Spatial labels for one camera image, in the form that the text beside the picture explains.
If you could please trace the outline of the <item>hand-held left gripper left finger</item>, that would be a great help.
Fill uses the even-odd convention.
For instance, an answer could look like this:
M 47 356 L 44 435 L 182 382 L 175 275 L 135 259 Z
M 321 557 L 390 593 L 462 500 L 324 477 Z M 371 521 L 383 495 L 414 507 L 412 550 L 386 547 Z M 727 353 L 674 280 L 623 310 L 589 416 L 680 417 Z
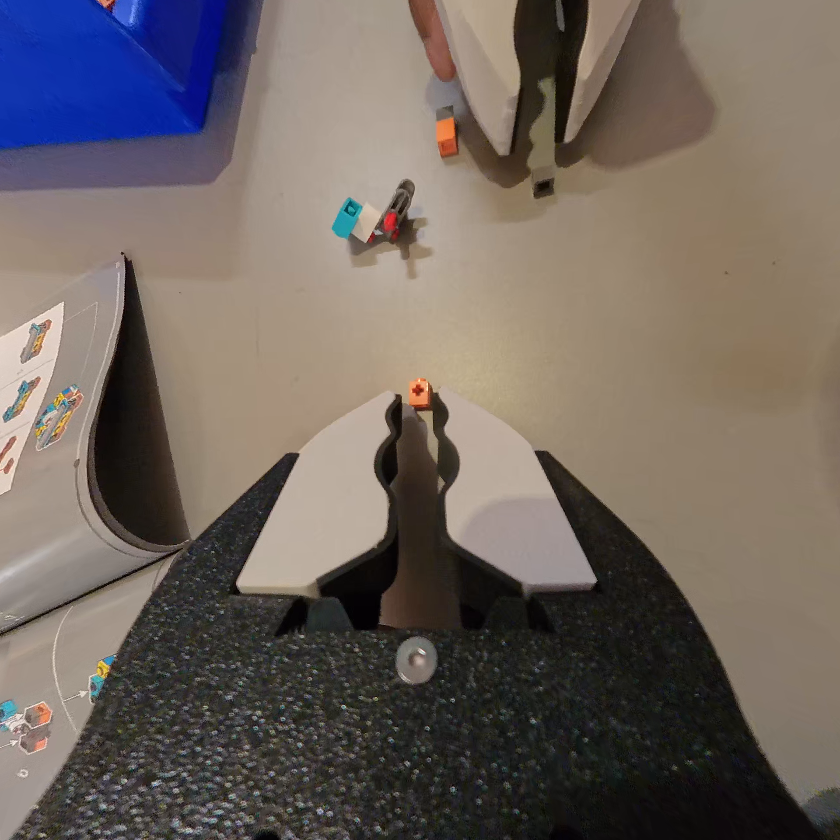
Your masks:
M 349 617 L 379 617 L 397 573 L 392 483 L 403 401 L 384 392 L 300 450 L 236 580 L 243 595 L 337 599 Z

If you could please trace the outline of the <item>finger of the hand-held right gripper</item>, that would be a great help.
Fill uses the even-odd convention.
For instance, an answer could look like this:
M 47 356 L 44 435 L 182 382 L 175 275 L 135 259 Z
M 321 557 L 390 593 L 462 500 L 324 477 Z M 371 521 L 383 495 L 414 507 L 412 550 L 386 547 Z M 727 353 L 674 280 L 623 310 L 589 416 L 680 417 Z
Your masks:
M 542 106 L 541 2 L 436 2 L 471 116 L 501 158 L 527 158 Z
M 554 61 L 558 144 L 577 136 L 614 67 L 639 1 L 558 1 L 559 45 Z

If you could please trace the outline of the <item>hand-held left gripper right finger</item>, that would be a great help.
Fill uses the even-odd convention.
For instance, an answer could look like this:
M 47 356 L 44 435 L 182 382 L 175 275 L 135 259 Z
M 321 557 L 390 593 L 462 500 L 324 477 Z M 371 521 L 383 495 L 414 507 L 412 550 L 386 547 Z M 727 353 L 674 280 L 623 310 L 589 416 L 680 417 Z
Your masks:
M 590 592 L 597 578 L 537 451 L 446 386 L 434 396 L 440 544 L 458 602 L 487 614 L 501 597 Z

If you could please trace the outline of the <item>teal grey red brick assembly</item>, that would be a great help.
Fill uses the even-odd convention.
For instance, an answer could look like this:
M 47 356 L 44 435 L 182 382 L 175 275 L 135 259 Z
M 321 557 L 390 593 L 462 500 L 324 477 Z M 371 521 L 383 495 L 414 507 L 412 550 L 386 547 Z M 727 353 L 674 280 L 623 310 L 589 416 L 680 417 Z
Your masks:
M 375 245 L 381 240 L 395 243 L 408 218 L 415 190 L 412 180 L 401 180 L 383 210 L 347 198 L 332 223 L 332 232 L 339 238 L 354 239 L 365 246 Z

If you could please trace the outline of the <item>grey desk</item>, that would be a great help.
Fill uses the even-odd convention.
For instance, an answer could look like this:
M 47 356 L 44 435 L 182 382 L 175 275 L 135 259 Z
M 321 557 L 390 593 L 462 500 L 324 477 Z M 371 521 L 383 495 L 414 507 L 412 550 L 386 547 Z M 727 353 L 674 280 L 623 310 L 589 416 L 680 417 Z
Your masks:
M 424 376 L 548 450 L 700 616 L 801 802 L 838 786 L 838 2 L 642 2 L 555 194 L 407 2 L 263 2 L 199 134 L 2 151 L 2 315 L 131 257 L 197 537 Z M 395 243 L 332 224 L 414 182 Z

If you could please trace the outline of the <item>person's right hand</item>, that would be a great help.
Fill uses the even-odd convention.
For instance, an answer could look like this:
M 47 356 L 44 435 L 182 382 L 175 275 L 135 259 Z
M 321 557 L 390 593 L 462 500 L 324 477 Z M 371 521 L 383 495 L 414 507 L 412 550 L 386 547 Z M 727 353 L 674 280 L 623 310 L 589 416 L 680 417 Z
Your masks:
M 456 67 L 435 1 L 408 1 L 408 7 L 434 75 L 443 82 L 452 81 Z

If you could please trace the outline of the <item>grey instruction booklet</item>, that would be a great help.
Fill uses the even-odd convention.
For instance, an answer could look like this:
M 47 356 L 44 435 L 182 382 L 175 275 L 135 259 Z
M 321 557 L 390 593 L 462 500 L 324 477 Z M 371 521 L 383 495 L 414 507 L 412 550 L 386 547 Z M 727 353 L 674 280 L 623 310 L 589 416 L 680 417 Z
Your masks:
M 2 315 L 2 831 L 49 787 L 189 538 L 129 257 Z

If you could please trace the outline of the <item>blue plastic bin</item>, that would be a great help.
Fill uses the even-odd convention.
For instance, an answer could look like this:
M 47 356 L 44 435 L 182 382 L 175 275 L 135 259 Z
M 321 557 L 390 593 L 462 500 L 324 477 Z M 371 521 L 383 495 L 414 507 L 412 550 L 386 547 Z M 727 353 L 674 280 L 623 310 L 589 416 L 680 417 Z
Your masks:
M 1 148 L 203 131 L 261 2 L 1 2 Z

